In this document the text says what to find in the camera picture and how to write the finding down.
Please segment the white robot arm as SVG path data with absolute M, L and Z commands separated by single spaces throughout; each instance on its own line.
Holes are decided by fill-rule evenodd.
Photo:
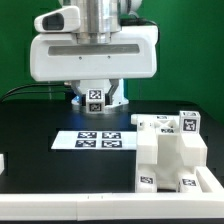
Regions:
M 89 111 L 125 105 L 123 81 L 157 70 L 159 29 L 140 18 L 122 19 L 142 0 L 58 0 L 61 7 L 34 20 L 30 49 L 37 81 L 68 81 L 73 104 Z

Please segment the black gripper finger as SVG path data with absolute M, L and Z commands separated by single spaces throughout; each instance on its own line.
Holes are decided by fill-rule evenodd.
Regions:
M 109 79 L 108 80 L 108 87 L 105 93 L 105 100 L 107 105 L 113 104 L 113 95 L 115 94 L 117 88 L 119 86 L 118 79 Z
M 81 89 L 81 81 L 80 80 L 73 80 L 70 82 L 71 88 L 74 94 L 80 98 L 86 96 L 86 92 Z

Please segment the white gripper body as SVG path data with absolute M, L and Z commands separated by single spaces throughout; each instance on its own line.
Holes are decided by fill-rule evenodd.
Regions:
M 81 45 L 75 35 L 40 34 L 30 49 L 36 81 L 147 78 L 156 73 L 155 26 L 125 26 L 108 44 Z

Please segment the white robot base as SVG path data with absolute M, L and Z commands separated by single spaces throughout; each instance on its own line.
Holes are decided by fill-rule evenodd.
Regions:
M 75 93 L 71 103 L 77 112 L 109 115 L 128 108 L 123 79 L 72 81 L 71 87 Z

